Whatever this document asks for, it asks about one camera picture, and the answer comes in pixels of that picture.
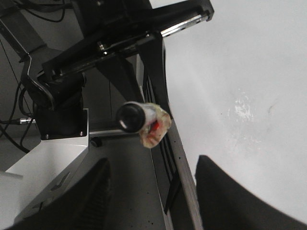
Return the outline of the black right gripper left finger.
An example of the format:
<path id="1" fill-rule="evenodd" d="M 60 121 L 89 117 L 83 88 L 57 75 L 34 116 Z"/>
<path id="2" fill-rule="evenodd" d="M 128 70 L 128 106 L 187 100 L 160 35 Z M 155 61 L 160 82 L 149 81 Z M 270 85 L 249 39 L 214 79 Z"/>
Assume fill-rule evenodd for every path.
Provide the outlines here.
<path id="1" fill-rule="evenodd" d="M 64 195 L 10 230 L 103 230 L 111 199 L 111 169 L 107 158 Z"/>

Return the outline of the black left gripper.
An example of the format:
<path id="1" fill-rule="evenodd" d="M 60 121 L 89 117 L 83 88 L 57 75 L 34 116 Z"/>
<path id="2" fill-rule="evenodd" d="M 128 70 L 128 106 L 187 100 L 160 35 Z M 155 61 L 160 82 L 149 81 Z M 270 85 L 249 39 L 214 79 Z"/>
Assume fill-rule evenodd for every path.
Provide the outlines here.
<path id="1" fill-rule="evenodd" d="M 72 8 L 83 39 L 43 63 L 50 79 L 79 72 L 103 52 L 138 41 L 138 51 L 150 78 L 155 101 L 171 114 L 165 76 L 163 37 L 201 21 L 210 21 L 209 0 L 184 0 L 153 8 L 148 0 L 73 0 Z M 134 69 L 121 55 L 109 55 L 95 64 L 126 101 L 143 102 Z"/>

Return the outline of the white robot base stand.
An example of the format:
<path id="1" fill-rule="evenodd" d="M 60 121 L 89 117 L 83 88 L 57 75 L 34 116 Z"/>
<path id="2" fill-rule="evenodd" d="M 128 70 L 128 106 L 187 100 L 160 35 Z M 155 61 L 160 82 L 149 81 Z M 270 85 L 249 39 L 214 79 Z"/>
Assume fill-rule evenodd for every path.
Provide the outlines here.
<path id="1" fill-rule="evenodd" d="M 9 169 L 0 173 L 0 228 L 6 229 L 48 205 L 68 191 L 85 171 L 89 152 L 89 110 L 78 137 L 46 139 Z"/>

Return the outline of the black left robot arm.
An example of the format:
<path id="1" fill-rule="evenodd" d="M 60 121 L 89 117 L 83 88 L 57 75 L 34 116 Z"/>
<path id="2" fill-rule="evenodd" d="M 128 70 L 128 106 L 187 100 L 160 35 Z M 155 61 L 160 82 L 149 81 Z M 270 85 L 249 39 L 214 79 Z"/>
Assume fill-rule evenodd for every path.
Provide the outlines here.
<path id="1" fill-rule="evenodd" d="M 54 12 L 72 8 L 83 39 L 65 51 L 48 47 L 20 9 Z M 163 38 L 212 19 L 208 0 L 186 0 L 153 8 L 148 0 L 72 0 L 41 5 L 23 0 L 0 3 L 0 32 L 23 63 L 22 92 L 33 101 L 29 115 L 40 143 L 0 174 L 0 227 L 95 229 L 103 204 L 91 208 L 92 193 L 108 170 L 100 164 L 68 189 L 88 153 L 89 111 L 83 107 L 84 73 L 92 68 L 125 99 L 116 115 L 128 133 L 143 132 L 171 118 Z"/>

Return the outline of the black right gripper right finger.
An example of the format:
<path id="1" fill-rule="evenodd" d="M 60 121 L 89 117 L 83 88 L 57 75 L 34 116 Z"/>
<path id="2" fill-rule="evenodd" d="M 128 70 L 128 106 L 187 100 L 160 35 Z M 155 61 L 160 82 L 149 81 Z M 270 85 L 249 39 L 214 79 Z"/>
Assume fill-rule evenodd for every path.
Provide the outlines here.
<path id="1" fill-rule="evenodd" d="M 196 190 L 205 230 L 305 230 L 298 221 L 257 198 L 213 160 L 200 155 Z"/>

